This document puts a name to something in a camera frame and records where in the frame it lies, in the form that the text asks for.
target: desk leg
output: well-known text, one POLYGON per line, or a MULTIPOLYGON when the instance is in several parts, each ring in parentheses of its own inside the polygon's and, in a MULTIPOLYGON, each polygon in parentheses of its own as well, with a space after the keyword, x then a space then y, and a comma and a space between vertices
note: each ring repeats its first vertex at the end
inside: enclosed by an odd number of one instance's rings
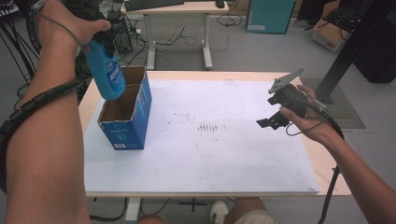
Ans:
POLYGON ((204 45, 204 58, 206 69, 213 68, 212 58, 210 57, 209 49, 209 14, 205 14, 205 39, 202 40, 204 45))
POLYGON ((148 70, 154 70, 154 62, 155 62, 155 42, 152 40, 151 36, 151 20, 148 14, 144 15, 146 30, 148 35, 148 70))
POLYGON ((140 198, 129 198, 124 223, 136 223, 139 216, 140 198))

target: wrist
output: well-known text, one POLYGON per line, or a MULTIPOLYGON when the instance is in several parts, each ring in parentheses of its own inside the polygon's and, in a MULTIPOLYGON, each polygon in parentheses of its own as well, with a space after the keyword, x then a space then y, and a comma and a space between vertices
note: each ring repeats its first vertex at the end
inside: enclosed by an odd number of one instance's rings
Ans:
POLYGON ((48 39, 46 39, 45 43, 42 43, 41 55, 46 52, 53 52, 52 55, 55 55, 57 51, 61 53, 63 57, 72 57, 75 58, 78 54, 79 44, 77 41, 68 35, 65 34, 56 34, 52 35, 48 39))
POLYGON ((333 154, 336 152, 340 145, 344 144, 345 141, 338 134, 331 134, 321 143, 327 148, 327 150, 333 154))

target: forearm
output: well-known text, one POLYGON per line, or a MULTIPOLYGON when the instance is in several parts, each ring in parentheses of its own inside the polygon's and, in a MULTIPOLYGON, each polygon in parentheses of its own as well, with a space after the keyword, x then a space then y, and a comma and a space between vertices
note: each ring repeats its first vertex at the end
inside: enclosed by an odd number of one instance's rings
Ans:
MULTIPOLYGON (((52 46, 42 49, 24 102, 75 78, 75 46, 62 42, 52 46)), ((75 92, 45 105, 14 134, 7 150, 7 189, 7 211, 18 212, 7 214, 10 222, 30 217, 43 218, 41 223, 45 223, 64 217, 63 213, 72 219, 83 210, 86 213, 83 142, 75 92)))
POLYGON ((344 179, 369 223, 394 223, 395 190, 385 183, 343 139, 329 140, 325 147, 340 167, 344 179))

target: cardboard box on floor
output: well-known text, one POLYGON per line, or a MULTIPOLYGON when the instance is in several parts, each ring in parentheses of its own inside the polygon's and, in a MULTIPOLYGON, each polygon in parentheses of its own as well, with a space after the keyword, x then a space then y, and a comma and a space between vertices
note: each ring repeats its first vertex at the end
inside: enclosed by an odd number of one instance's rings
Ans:
MULTIPOLYGON (((322 18, 327 18, 332 11, 338 8, 339 0, 326 4, 323 8, 322 18)), ((337 52, 341 50, 351 33, 327 21, 320 19, 314 26, 312 39, 327 49, 337 52)))
POLYGON ((151 108, 145 67, 122 67, 126 87, 122 96, 105 101, 98 124, 116 150, 143 149, 151 108))

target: white paper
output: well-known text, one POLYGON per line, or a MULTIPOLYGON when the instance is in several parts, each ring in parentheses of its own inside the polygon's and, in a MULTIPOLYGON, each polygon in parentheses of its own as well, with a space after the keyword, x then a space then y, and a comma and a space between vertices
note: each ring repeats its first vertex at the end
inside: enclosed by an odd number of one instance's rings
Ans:
POLYGON ((104 101, 95 109, 84 135, 88 192, 318 192, 301 137, 256 123, 279 109, 267 102, 271 82, 149 84, 152 104, 144 150, 114 150, 96 122, 104 101))

